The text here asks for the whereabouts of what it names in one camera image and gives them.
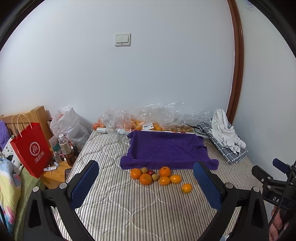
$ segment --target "silver screw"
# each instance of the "silver screw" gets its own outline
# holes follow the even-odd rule
[[[39,187],[33,187],[33,192],[37,192],[39,190]]]
[[[61,183],[59,185],[60,189],[64,189],[65,187],[67,187],[67,183]]]
[[[226,183],[225,186],[229,189],[232,189],[233,188],[233,184],[232,183]]]
[[[259,189],[258,187],[253,187],[253,190],[254,190],[255,192],[260,192],[260,189]]]

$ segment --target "hand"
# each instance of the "hand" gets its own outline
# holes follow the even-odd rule
[[[274,206],[273,210],[271,211],[271,216],[273,216],[274,212],[276,210],[276,206]],[[283,222],[281,220],[281,215],[278,212],[276,214],[276,217],[272,223],[272,225],[269,228],[269,241],[275,241],[278,237],[279,237],[279,232],[278,230],[280,230],[283,226]]]

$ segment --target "red paper bag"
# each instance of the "red paper bag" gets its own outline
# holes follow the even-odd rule
[[[52,158],[40,124],[31,123],[10,144],[28,172],[39,178]]]

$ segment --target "purple plush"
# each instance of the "purple plush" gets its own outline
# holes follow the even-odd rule
[[[10,138],[9,131],[5,125],[5,122],[0,120],[0,149],[1,151],[4,149],[6,143]]]
[[[130,148],[120,160],[122,169],[142,168],[193,169],[194,163],[203,161],[210,170],[216,170],[219,162],[210,159],[203,138],[194,134],[132,131]]]

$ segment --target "striped quilted bedding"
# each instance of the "striped quilted bedding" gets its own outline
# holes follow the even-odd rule
[[[245,161],[229,165],[210,140],[205,139],[208,155],[219,160],[218,170],[212,171],[223,182],[235,187],[251,189],[261,187],[252,176],[252,164]],[[75,211],[95,240],[198,240],[215,215],[191,169],[173,170],[182,176],[180,184],[149,186],[130,178],[129,170],[120,168],[120,158],[129,148],[129,139],[121,136],[112,140],[108,134],[91,134],[75,162],[68,181],[80,172],[89,160],[98,162],[99,175],[84,203]],[[183,183],[193,185],[192,192],[183,194]],[[239,208],[236,208],[226,233],[231,232]],[[57,209],[54,212],[63,237],[71,240]]]

